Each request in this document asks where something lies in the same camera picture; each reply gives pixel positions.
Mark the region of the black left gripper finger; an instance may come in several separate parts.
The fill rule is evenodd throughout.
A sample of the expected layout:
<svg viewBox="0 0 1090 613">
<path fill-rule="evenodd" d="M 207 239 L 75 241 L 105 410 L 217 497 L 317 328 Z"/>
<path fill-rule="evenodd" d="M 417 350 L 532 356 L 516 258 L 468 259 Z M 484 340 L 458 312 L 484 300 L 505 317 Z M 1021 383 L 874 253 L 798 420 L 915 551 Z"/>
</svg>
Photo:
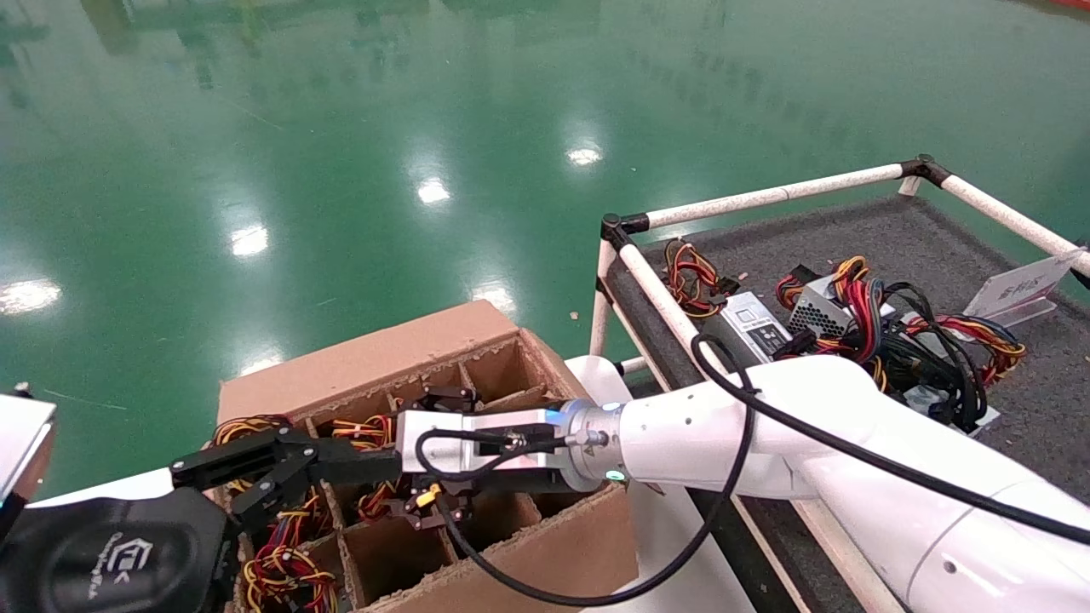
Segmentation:
<svg viewBox="0 0 1090 613">
<path fill-rule="evenodd" d="M 228 515 L 237 533 L 257 533 L 277 513 L 307 503 L 311 488 L 384 484 L 402 474 L 402 459 L 395 449 L 359 450 L 347 438 L 312 438 L 281 426 L 175 459 L 170 474 L 175 489 L 249 482 Z"/>
</svg>

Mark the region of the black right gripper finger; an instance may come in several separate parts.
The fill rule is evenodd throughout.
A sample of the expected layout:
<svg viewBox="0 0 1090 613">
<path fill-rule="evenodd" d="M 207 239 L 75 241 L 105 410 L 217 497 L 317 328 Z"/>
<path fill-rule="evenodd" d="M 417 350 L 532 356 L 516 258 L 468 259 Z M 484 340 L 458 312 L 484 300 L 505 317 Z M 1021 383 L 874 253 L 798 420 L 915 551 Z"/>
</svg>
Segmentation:
<svg viewBox="0 0 1090 613">
<path fill-rule="evenodd" d="M 443 414 L 472 414 L 479 407 L 479 392 L 470 387 L 424 387 L 417 410 Z"/>
<path fill-rule="evenodd" d="M 463 521 L 473 513 L 475 488 L 472 482 L 411 481 L 393 491 L 387 508 L 413 530 L 444 528 L 446 519 Z"/>
</svg>

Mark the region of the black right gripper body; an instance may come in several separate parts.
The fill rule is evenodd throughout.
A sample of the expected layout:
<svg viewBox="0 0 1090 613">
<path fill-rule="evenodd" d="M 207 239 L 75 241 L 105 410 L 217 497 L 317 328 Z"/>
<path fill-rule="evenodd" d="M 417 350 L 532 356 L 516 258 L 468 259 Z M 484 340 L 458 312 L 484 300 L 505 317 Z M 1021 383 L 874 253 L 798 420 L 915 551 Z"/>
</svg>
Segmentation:
<svg viewBox="0 0 1090 613">
<path fill-rule="evenodd" d="M 568 484 L 560 470 L 499 470 L 480 478 L 435 478 L 428 473 L 416 473 L 416 485 L 439 482 L 444 491 L 453 496 L 477 496 L 485 492 L 556 494 L 557 496 L 588 496 L 589 491 L 580 491 Z"/>
</svg>

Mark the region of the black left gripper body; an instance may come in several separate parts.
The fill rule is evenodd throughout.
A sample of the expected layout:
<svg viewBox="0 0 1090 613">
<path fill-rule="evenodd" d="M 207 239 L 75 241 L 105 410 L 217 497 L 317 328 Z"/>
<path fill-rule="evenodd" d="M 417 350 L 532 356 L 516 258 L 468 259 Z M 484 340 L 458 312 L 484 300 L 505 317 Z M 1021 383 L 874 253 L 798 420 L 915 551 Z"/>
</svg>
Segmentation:
<svg viewBox="0 0 1090 613">
<path fill-rule="evenodd" d="M 4 612 L 222 612 L 230 536 L 228 515 L 193 490 L 31 508 L 3 540 L 1 604 Z"/>
</svg>

